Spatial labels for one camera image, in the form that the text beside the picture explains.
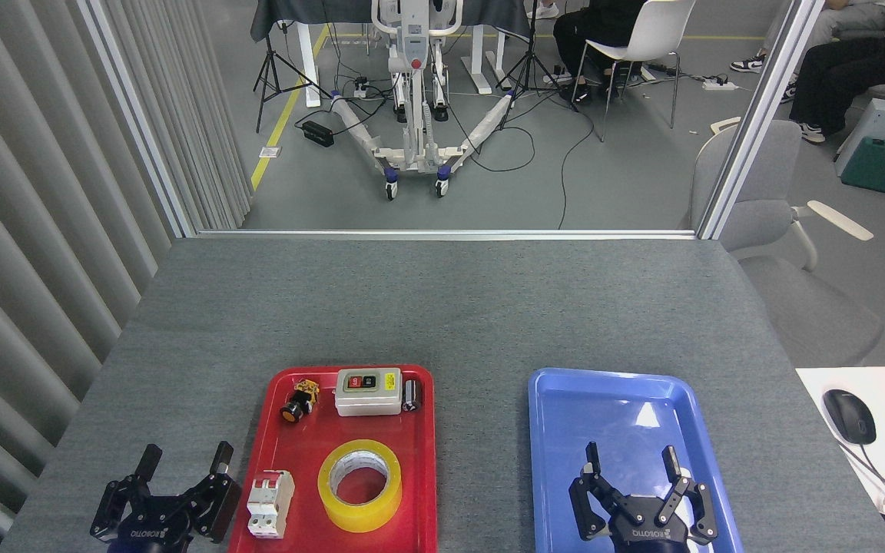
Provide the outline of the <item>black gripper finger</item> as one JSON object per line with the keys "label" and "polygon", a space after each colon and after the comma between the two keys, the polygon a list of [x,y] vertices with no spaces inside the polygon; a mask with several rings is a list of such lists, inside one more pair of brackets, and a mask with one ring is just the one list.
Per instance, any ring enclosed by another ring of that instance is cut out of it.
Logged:
{"label": "black gripper finger", "polygon": [[89,526],[89,535],[96,539],[114,539],[124,519],[126,507],[131,508],[129,521],[146,522],[150,518],[150,487],[161,461],[162,449],[155,444],[147,444],[133,473],[120,481],[109,481],[103,491],[94,521]]}
{"label": "black gripper finger", "polygon": [[587,444],[585,455],[586,463],[580,469],[579,477],[570,484],[568,493],[579,537],[590,541],[603,531],[610,533],[607,522],[593,511],[590,498],[596,499],[608,514],[613,515],[622,502],[622,494],[601,475],[596,442]]}
{"label": "black gripper finger", "polygon": [[207,476],[187,490],[182,500],[182,512],[192,531],[212,543],[224,540],[241,498],[241,487],[228,475],[233,454],[228,441],[219,442]]}
{"label": "black gripper finger", "polygon": [[[679,465],[677,451],[674,445],[667,445],[661,451],[661,461],[664,463],[668,483],[667,495],[664,497],[660,508],[660,526],[670,533],[670,539],[674,539],[675,522],[679,522],[685,528],[681,541],[691,540],[698,544],[710,544],[719,535],[715,518],[709,514],[713,507],[711,490],[709,486],[695,480]],[[677,515],[677,507],[681,500],[688,497],[691,501],[694,522],[686,525]]]}

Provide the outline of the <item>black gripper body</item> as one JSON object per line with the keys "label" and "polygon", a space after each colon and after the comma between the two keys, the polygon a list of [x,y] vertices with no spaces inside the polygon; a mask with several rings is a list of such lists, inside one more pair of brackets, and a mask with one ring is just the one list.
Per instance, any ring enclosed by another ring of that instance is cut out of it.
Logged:
{"label": "black gripper body", "polygon": [[688,552],[688,529],[677,515],[669,515],[667,524],[657,522],[664,501],[657,497],[629,496],[626,507],[633,515],[642,515],[643,522],[632,522],[621,507],[608,509],[611,542],[615,552]]}
{"label": "black gripper body", "polygon": [[182,500],[151,498],[150,518],[129,521],[129,516],[122,521],[109,552],[186,552],[194,538]]}

